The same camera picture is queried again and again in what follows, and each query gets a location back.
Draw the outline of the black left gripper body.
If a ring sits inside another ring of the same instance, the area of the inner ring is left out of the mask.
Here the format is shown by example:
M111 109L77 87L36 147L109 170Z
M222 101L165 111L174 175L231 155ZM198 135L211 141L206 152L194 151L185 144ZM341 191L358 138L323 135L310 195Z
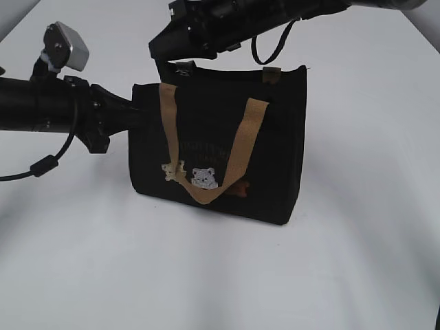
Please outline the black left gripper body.
M136 108L130 100L76 76L65 76L64 81L78 106L76 137L90 153L106 153L112 135L136 126Z

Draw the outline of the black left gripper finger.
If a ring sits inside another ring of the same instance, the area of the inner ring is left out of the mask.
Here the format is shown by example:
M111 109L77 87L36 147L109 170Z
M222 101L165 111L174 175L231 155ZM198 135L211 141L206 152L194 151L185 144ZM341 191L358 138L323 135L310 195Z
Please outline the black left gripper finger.
M131 103L130 129L147 129L151 124L151 107Z

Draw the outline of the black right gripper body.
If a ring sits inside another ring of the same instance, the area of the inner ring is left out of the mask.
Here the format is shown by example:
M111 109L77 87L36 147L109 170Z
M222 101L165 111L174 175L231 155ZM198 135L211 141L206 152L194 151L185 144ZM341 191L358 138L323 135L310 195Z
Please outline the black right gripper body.
M203 5L206 1L172 1L170 22L148 43L151 58L178 61L189 58L214 60L217 57L207 28Z

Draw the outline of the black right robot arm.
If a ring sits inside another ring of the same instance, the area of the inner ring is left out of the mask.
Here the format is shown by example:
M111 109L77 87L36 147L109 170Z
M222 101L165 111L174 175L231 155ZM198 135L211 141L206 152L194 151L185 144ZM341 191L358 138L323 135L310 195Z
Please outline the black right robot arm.
M421 5L423 1L173 1L168 5L170 23L148 47L156 61L213 60L280 25L351 6L407 11Z

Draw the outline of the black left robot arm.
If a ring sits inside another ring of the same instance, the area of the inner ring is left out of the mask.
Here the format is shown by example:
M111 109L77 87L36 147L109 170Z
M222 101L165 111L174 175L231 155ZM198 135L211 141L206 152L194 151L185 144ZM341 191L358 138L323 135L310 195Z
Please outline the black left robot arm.
M110 137L145 127L148 111L100 85L75 76L47 80L1 79L1 130L69 133L91 154L104 154Z

